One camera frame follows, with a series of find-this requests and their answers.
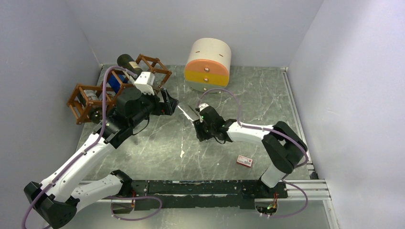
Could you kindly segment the olive green wine bottle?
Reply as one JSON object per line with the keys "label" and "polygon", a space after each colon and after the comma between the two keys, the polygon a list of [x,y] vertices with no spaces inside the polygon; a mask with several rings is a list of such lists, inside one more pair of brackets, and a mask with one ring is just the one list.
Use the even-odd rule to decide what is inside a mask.
{"label": "olive green wine bottle", "polygon": [[117,64],[120,67],[130,70],[137,76],[140,76],[143,70],[135,62],[135,60],[129,54],[122,54],[117,58]]}

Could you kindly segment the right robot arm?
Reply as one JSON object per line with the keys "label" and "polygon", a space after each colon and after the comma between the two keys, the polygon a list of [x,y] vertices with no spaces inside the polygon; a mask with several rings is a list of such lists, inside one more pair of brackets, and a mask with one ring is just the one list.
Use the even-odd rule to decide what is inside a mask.
{"label": "right robot arm", "polygon": [[251,125],[236,119],[224,120],[218,112],[207,104],[200,105],[193,121],[199,141],[214,138],[218,143],[245,142],[262,146],[271,164],[260,177],[258,192],[268,198],[276,191],[276,184],[302,166],[301,160],[308,159],[304,141],[282,121],[274,125]]}

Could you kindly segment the tall blue glass bottle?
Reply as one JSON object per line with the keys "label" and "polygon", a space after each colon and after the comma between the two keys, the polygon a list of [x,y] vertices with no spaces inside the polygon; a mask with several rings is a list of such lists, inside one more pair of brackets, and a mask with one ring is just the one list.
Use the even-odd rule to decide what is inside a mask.
{"label": "tall blue glass bottle", "polygon": [[[124,75],[118,74],[118,77],[123,83],[128,83],[128,79]],[[111,76],[107,82],[113,89],[114,93],[117,94],[120,90],[120,83],[118,80],[114,76]]]}

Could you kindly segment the brown wooden wine rack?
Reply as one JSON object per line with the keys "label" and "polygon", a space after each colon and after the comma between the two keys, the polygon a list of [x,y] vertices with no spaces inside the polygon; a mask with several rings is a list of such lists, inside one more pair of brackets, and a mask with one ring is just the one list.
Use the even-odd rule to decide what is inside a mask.
{"label": "brown wooden wine rack", "polygon": [[[161,63],[160,59],[152,58],[139,54],[135,62],[140,66],[144,72],[152,72],[155,75],[154,90],[155,95],[161,93],[161,89],[171,76],[171,71]],[[134,82],[137,79],[137,75],[128,69],[120,67],[120,69],[114,68],[106,70],[105,76],[100,85],[84,85],[78,83],[71,96],[67,101],[67,106],[73,112],[75,122],[77,125],[83,123],[99,123],[102,118],[102,101],[106,100],[106,110],[109,111],[116,105],[118,96],[121,95],[125,89],[134,87]],[[118,74],[124,75],[128,79],[128,83],[123,83]],[[111,76],[114,76],[120,83],[120,90],[118,93],[114,93],[113,89],[108,84],[108,80]]]}

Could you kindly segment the clear bottle silver cap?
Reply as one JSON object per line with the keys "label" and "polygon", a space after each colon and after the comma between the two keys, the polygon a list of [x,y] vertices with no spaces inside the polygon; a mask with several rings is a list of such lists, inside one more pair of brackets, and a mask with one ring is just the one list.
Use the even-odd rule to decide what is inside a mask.
{"label": "clear bottle silver cap", "polygon": [[176,116],[182,120],[187,122],[194,122],[200,119],[200,116],[197,112],[192,109],[188,104],[180,103],[176,107]]}

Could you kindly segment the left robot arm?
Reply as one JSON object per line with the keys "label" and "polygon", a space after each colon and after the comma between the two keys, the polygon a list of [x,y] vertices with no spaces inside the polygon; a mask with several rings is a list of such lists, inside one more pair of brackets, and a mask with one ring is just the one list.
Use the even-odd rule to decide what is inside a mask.
{"label": "left robot arm", "polygon": [[116,105],[71,158],[43,181],[26,185],[24,193],[30,209],[34,209],[49,228],[59,229],[81,209],[100,199],[132,197],[132,179],[120,170],[84,186],[79,183],[96,163],[133,136],[134,128],[142,121],[151,115],[172,115],[178,104],[166,89],[161,89],[160,95],[143,94],[135,87],[123,90]]}

